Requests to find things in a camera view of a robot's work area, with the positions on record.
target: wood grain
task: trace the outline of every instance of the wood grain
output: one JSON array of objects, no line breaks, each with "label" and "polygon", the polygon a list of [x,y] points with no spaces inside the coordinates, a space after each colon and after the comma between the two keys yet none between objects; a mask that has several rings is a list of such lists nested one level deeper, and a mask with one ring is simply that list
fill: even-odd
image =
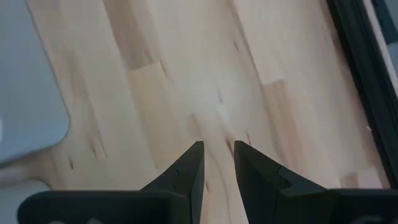
[{"label": "wood grain", "polygon": [[235,140],[325,187],[383,178],[322,2],[27,2],[71,129],[4,180],[139,189],[204,140],[202,223],[247,223]]}]

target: wooden floor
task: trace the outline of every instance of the wooden floor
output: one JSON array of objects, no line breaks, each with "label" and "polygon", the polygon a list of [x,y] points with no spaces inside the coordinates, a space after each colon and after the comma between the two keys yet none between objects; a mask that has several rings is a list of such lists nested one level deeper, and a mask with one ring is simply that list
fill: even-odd
[{"label": "wooden floor", "polygon": [[204,140],[202,223],[247,223],[243,140],[325,187],[388,187],[324,0],[27,2],[71,126],[3,182],[140,189]]}]

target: black frame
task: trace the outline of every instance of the black frame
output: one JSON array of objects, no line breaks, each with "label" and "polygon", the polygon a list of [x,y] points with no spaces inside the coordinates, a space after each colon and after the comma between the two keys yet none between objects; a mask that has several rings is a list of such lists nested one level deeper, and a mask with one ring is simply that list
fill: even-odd
[{"label": "black frame", "polygon": [[327,0],[391,188],[398,187],[398,99],[363,0]]}]

